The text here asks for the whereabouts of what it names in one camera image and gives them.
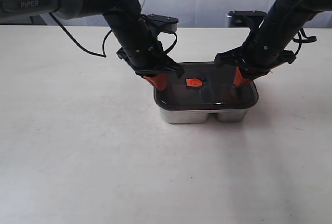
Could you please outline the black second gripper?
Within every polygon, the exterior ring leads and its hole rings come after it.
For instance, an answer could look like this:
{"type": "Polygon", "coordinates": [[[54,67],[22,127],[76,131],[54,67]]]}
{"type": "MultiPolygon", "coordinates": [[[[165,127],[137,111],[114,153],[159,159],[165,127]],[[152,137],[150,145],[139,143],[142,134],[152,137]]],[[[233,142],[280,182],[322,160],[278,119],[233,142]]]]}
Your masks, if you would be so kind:
{"type": "Polygon", "coordinates": [[[121,11],[111,11],[103,15],[121,48],[117,51],[137,75],[143,76],[155,89],[163,91],[167,87],[168,73],[175,73],[178,78],[184,74],[184,68],[168,56],[175,47],[173,44],[164,49],[158,40],[157,31],[147,25],[146,17],[141,14],[131,17],[121,11]]]}

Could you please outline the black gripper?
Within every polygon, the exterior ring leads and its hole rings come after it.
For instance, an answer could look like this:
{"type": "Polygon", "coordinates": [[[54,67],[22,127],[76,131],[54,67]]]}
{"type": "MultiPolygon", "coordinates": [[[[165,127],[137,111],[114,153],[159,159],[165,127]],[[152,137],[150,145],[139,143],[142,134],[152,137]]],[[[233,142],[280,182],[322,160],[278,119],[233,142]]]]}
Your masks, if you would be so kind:
{"type": "Polygon", "coordinates": [[[236,66],[233,84],[240,88],[267,75],[273,68],[294,62],[301,49],[299,0],[276,0],[259,27],[250,28],[244,43],[218,53],[218,67],[236,66]]]}

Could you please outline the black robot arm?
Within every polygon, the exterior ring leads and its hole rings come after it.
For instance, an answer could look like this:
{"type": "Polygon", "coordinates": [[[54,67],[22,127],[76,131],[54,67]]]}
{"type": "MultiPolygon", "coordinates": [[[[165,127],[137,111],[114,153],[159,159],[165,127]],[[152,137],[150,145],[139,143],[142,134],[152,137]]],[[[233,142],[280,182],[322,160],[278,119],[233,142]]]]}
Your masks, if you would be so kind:
{"type": "Polygon", "coordinates": [[[214,62],[218,67],[235,66],[233,83],[242,87],[284,63],[292,64],[298,52],[288,51],[286,46],[291,41],[299,47],[315,42],[316,37],[307,36],[303,27],[330,10],[331,0],[275,0],[268,12],[231,11],[231,23],[249,27],[250,33],[241,46],[217,54],[214,62]]]}

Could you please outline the black second robot arm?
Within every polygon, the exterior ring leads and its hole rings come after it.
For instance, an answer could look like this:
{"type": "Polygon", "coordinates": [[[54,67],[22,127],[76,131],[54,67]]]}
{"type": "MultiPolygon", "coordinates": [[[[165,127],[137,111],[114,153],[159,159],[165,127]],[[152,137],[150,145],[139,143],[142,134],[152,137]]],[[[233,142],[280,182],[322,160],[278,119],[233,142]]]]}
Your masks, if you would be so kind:
{"type": "Polygon", "coordinates": [[[160,33],[175,34],[178,20],[142,14],[139,0],[1,0],[1,21],[44,13],[56,23],[103,16],[120,44],[118,57],[159,91],[166,88],[169,73],[184,74],[158,40],[160,33]]]}

